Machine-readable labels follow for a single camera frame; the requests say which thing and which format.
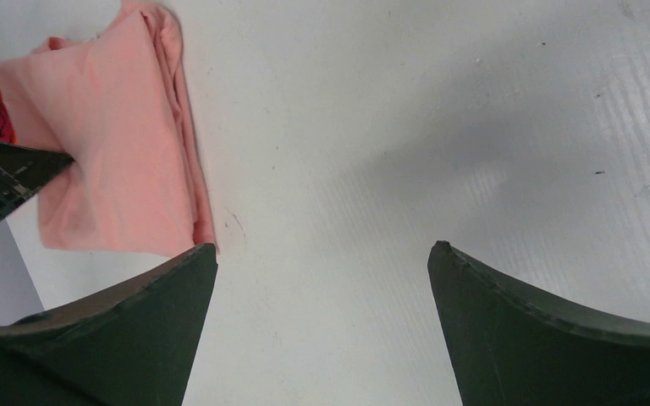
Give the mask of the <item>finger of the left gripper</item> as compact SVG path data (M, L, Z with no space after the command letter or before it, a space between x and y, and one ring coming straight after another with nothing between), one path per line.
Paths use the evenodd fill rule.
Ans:
M74 163L59 151L0 141L0 222Z

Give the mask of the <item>salmon pink t-shirt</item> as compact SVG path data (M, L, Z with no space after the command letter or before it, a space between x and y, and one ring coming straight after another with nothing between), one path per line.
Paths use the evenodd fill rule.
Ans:
M21 145L74 160L39 194L44 246L175 256L214 242L182 35L166 8L125 1L94 40L51 37L0 62L0 87Z

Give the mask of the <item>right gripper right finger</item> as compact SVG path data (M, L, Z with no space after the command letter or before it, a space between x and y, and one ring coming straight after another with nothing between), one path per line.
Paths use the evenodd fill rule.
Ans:
M427 269L465 405L650 405L650 323L574 303L437 242Z

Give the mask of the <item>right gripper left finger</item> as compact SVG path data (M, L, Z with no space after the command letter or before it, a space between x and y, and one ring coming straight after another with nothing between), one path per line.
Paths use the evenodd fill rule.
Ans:
M200 244L69 304L0 326L0 405L180 405L218 264Z

